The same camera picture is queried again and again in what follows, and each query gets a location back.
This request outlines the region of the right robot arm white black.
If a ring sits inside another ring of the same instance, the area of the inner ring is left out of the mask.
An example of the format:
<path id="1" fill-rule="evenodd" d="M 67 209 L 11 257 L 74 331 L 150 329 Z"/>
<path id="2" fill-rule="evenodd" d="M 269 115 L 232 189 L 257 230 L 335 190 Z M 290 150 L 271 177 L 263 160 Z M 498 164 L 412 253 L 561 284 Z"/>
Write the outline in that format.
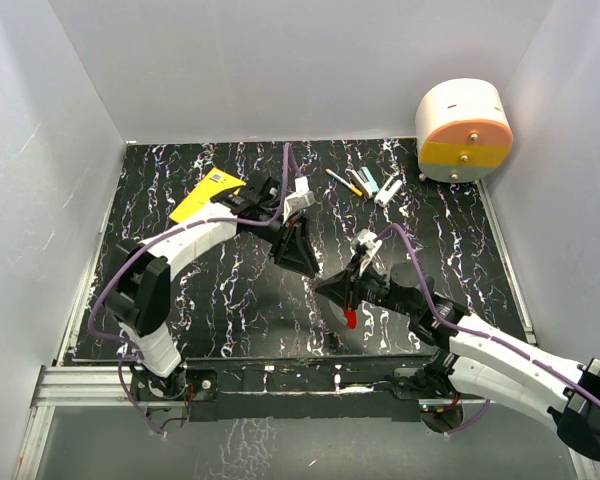
<path id="1" fill-rule="evenodd" d="M 350 263 L 315 291 L 342 308 L 350 326 L 363 302 L 408 316 L 410 331 L 442 355 L 425 374 L 433 394 L 456 391 L 494 401 L 537 420 L 570 449 L 600 462 L 600 359 L 565 359 L 512 337 L 436 294 L 433 279 L 406 263 L 387 275 Z"/>

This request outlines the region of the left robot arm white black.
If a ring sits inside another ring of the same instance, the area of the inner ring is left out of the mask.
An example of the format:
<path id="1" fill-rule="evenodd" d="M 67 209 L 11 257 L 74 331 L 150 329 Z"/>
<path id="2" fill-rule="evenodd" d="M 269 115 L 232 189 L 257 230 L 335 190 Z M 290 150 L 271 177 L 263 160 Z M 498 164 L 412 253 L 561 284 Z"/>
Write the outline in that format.
<path id="1" fill-rule="evenodd" d="M 171 309 L 172 281 L 214 247 L 248 232 L 271 246 L 274 264 L 313 278 L 319 265 L 309 240 L 304 210 L 315 203 L 308 179 L 294 180 L 294 191 L 281 200 L 280 216 L 270 209 L 271 191 L 282 186 L 268 178 L 237 189 L 225 189 L 202 206 L 187 223 L 136 246 L 120 248 L 122 264 L 104 292 L 103 304 L 128 335 L 131 349 L 153 376 L 151 385 L 162 397 L 174 399 L 186 387 L 178 367 L 182 357 L 166 321 Z"/>

